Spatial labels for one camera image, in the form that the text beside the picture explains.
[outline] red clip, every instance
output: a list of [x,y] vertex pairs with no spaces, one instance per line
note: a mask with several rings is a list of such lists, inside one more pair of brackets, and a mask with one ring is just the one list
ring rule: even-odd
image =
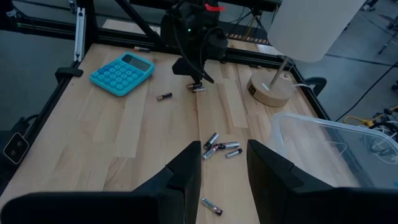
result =
[[214,6],[211,6],[211,5],[207,4],[207,3],[205,4],[205,7],[206,7],[207,11],[210,11],[210,12],[221,12],[221,11],[225,10],[224,6],[214,7]]

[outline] wooden lamp base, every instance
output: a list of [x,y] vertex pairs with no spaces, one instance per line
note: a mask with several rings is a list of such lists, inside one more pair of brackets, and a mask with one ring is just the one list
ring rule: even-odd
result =
[[265,105],[285,106],[293,95],[291,83],[283,78],[278,78],[271,88],[272,78],[272,76],[263,73],[254,73],[248,82],[249,93]]

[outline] lamp stem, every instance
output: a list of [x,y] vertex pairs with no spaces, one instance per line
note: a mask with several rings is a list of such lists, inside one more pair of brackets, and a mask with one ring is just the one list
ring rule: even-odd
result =
[[280,74],[282,73],[282,71],[284,70],[285,65],[287,64],[287,61],[288,61],[288,60],[289,60],[289,57],[286,56],[285,60],[282,62],[282,65],[280,65],[280,67],[278,68],[278,71],[276,72],[275,76],[273,77],[273,79],[272,79],[272,81],[271,81],[271,84],[269,84],[269,88],[271,88],[271,87],[275,84],[275,82],[276,82],[276,80],[278,79],[279,75],[280,75]]

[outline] table lamp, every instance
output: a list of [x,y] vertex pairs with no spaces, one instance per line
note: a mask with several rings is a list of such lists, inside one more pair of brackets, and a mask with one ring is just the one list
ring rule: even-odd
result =
[[284,54],[272,77],[254,73],[250,94],[269,106],[284,106],[293,95],[291,83],[279,78],[289,58],[316,62],[329,50],[365,0],[284,0],[268,33],[269,42]]

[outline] teal calculator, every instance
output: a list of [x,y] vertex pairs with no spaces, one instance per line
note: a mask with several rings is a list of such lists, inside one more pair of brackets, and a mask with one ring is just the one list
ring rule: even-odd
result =
[[126,52],[93,72],[90,80],[116,96],[124,96],[148,78],[154,69],[152,62]]

